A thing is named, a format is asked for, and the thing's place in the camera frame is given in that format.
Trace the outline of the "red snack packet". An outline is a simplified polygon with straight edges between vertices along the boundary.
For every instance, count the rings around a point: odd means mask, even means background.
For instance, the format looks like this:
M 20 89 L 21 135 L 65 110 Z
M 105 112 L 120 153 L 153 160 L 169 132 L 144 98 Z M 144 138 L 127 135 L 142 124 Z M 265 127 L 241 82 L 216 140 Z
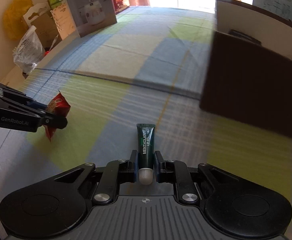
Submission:
M 47 105 L 46 111 L 53 115 L 52 119 L 47 120 L 48 122 L 44 125 L 45 135 L 51 141 L 57 129 L 64 129 L 67 126 L 67 115 L 70 111 L 70 104 L 61 92 L 59 92 Z

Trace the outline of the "green Mentholatum tube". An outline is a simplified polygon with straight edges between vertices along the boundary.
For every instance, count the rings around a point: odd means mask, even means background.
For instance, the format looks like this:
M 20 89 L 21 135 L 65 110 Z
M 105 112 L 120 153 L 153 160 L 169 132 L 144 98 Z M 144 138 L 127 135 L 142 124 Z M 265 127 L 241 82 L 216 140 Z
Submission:
M 154 176 L 154 124 L 136 124 L 138 136 L 138 179 L 142 185 L 150 185 Z

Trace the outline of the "black Flyco product box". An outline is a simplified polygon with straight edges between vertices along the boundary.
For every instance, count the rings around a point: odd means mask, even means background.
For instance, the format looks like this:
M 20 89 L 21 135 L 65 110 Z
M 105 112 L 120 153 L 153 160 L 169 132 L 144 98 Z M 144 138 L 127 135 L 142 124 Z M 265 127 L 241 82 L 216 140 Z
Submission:
M 258 39 L 253 38 L 253 37 L 251 37 L 251 36 L 249 36 L 249 35 L 247 35 L 245 33 L 242 33 L 240 31 L 237 31 L 237 30 L 234 30 L 234 29 L 229 30 L 229 35 L 245 39 L 247 41 L 253 42 L 253 43 L 258 44 L 260 46 L 262 45 L 262 42 L 259 41 Z

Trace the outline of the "clear plastic bag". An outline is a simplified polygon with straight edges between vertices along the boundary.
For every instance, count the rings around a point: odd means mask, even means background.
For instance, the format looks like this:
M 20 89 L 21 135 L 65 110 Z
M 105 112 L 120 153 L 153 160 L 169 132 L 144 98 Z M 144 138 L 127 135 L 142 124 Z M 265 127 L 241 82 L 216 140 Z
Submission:
M 44 58 L 44 54 L 45 50 L 33 25 L 12 52 L 14 64 L 19 66 L 24 74 L 31 73 Z

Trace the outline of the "yellow plastic bag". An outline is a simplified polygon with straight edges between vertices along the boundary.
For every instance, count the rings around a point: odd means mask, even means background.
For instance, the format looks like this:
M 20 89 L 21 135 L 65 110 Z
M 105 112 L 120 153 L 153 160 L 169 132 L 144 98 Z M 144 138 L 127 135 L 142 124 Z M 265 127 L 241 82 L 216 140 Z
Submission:
M 29 29 L 23 16 L 33 6 L 32 0 L 13 0 L 3 14 L 3 29 L 11 41 L 19 41 Z

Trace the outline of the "brown cardboard boxes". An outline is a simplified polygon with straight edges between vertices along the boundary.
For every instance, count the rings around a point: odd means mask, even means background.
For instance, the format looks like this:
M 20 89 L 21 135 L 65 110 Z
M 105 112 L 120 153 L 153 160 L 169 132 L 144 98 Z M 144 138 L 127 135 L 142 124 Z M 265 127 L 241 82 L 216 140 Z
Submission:
M 70 10 L 64 2 L 53 9 L 48 2 L 37 3 L 23 15 L 23 20 L 29 27 L 36 27 L 36 34 L 46 51 L 75 31 Z

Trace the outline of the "green tissue packs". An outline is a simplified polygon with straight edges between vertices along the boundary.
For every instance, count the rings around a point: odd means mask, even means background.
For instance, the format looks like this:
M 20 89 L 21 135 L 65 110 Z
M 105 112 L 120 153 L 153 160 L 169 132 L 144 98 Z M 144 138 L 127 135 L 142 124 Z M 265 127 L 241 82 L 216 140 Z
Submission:
M 64 2 L 64 0 L 48 0 L 48 3 L 50 5 L 51 9 L 54 9 L 61 5 Z

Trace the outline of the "white humidifier box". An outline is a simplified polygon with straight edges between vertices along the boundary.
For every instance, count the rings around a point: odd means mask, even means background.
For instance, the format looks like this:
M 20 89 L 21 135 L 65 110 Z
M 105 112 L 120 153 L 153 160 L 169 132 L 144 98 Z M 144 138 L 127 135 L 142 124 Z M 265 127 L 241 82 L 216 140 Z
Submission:
M 66 0 L 80 37 L 117 23 L 113 0 Z

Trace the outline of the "brown cardboard storage box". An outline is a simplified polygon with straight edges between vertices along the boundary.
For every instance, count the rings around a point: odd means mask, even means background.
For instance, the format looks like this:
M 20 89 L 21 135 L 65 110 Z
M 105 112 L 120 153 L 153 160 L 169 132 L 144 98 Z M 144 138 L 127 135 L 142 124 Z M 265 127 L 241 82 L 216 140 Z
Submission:
M 215 16 L 200 108 L 292 138 L 292 22 L 237 0 L 216 0 Z

